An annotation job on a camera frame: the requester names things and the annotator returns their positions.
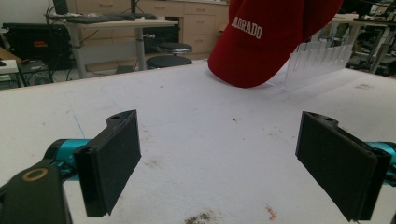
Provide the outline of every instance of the stool seat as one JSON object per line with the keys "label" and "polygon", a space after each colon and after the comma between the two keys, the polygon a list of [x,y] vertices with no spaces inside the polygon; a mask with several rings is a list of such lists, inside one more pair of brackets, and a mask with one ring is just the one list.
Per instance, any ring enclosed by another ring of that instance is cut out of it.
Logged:
{"label": "stool seat", "polygon": [[157,50],[161,53],[184,54],[191,53],[192,46],[182,43],[162,43],[158,45]]}
{"label": "stool seat", "polygon": [[192,60],[174,55],[155,56],[146,60],[149,68],[165,68],[179,65],[192,64]]}

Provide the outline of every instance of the wall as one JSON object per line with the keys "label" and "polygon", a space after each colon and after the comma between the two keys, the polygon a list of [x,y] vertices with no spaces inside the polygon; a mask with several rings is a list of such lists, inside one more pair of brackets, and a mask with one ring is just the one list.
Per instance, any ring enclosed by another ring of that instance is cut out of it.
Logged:
{"label": "wall", "polygon": [[48,0],[0,0],[0,23],[45,23]]}

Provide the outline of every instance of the table surface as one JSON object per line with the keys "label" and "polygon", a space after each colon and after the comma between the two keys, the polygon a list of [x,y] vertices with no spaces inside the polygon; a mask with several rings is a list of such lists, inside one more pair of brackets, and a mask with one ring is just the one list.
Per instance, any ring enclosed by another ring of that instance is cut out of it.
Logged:
{"label": "table surface", "polygon": [[169,20],[149,20],[149,19],[136,19],[134,21],[107,21],[107,22],[99,22],[92,24],[77,24],[77,23],[68,23],[80,26],[82,29],[91,30],[91,29],[120,29],[127,27],[134,28],[147,28],[147,27],[159,27],[159,26],[171,26],[178,24],[177,21],[169,21]]}
{"label": "table surface", "polygon": [[387,26],[386,24],[378,23],[378,22],[375,22],[375,21],[343,17],[342,14],[338,14],[337,16],[332,18],[332,22],[349,23],[351,25],[360,25],[360,26],[364,26],[364,25],[379,26],[379,27],[386,27]]}
{"label": "table surface", "polygon": [[362,21],[367,24],[379,24],[379,25],[387,25],[390,27],[396,26],[396,21],[386,21],[386,20],[368,20],[368,19],[354,19],[354,21]]}
{"label": "table surface", "polygon": [[[93,138],[136,109],[141,161],[110,217],[86,217],[79,183],[64,183],[75,223],[348,223],[295,157],[302,111],[394,142],[395,95],[395,80],[349,69],[293,91],[239,89],[207,63],[0,91],[0,183],[53,141]],[[369,223],[390,223],[395,202],[383,186]]]}

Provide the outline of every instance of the wooden cabinet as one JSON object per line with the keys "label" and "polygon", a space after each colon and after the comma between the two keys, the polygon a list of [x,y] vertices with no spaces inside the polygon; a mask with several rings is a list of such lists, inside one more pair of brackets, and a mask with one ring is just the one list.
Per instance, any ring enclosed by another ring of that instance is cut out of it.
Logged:
{"label": "wooden cabinet", "polygon": [[207,58],[218,41],[219,28],[228,23],[228,5],[179,1],[140,0],[138,9],[163,17],[179,17],[179,41],[192,46],[185,55]]}
{"label": "wooden cabinet", "polygon": [[[107,12],[124,12],[131,8],[130,0],[68,0],[69,8],[77,13],[103,14]],[[196,3],[184,1],[140,0],[136,12],[151,13],[157,17],[179,18],[179,42],[189,44],[193,52],[184,56],[191,59],[204,59],[219,38],[219,28],[228,22],[228,5],[224,2]],[[117,43],[134,38],[134,29],[81,31],[82,45],[101,45]],[[88,70],[110,70],[127,62],[101,63],[89,65]]]}

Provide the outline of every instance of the monitor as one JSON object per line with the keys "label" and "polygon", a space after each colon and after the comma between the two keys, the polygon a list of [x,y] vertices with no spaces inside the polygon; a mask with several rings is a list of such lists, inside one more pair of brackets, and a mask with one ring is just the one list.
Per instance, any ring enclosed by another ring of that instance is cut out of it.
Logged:
{"label": "monitor", "polygon": [[64,25],[41,23],[3,23],[10,51],[22,58],[41,60],[52,70],[71,67],[70,35]]}
{"label": "monitor", "polygon": [[66,0],[52,0],[52,3],[55,8],[56,14],[65,15],[69,12],[67,8]]}

